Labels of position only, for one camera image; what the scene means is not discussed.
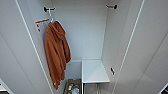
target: white panel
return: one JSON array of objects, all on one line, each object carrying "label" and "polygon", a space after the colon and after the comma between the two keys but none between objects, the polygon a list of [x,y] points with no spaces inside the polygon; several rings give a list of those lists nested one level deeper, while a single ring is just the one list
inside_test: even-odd
[{"label": "white panel", "polygon": [[168,36],[163,41],[133,94],[157,94],[168,82]]},{"label": "white panel", "polygon": [[110,0],[109,5],[118,5],[116,10],[108,9],[102,62],[110,78],[110,84],[101,84],[102,94],[112,94],[121,62],[139,12],[139,0]]},{"label": "white panel", "polygon": [[108,0],[54,0],[72,60],[101,59]]},{"label": "white panel", "polygon": [[18,60],[36,92],[40,94],[51,93],[41,64],[33,47],[31,37],[29,36],[29,31],[22,19],[22,13],[20,13],[17,3],[15,1],[8,0],[0,4],[2,7],[0,9],[2,13],[1,20],[3,21],[3,23],[0,24],[0,31],[6,43],[9,45],[13,55]]},{"label": "white panel", "polygon": [[37,94],[1,35],[0,44],[0,78],[14,94]]},{"label": "white panel", "polygon": [[69,62],[67,63],[65,70],[65,79],[81,79],[82,63],[80,62]]},{"label": "white panel", "polygon": [[82,60],[82,83],[108,82],[110,80],[101,60]]},{"label": "white panel", "polygon": [[115,94],[132,94],[167,34],[167,1],[146,0]]}]

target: orange hoodie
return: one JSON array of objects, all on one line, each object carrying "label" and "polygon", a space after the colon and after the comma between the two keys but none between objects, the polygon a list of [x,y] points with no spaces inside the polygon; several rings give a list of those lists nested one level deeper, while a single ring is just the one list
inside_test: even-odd
[{"label": "orange hoodie", "polygon": [[45,34],[47,62],[54,87],[58,89],[64,79],[66,63],[71,59],[70,49],[65,38],[65,31],[59,22],[49,23]]}]

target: built-in wardrobe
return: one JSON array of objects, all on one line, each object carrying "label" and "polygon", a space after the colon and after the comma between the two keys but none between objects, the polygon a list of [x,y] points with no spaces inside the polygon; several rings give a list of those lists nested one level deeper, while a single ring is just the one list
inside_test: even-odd
[{"label": "built-in wardrobe", "polygon": [[[167,5],[167,0],[1,0],[0,78],[14,94],[63,94],[67,79],[81,78],[82,60],[101,60],[110,79],[100,84],[101,94],[158,94],[168,83]],[[55,8],[51,15],[65,29],[71,51],[58,90],[44,32],[35,24],[51,20],[44,7]],[[95,89],[85,85],[86,94]]]}]

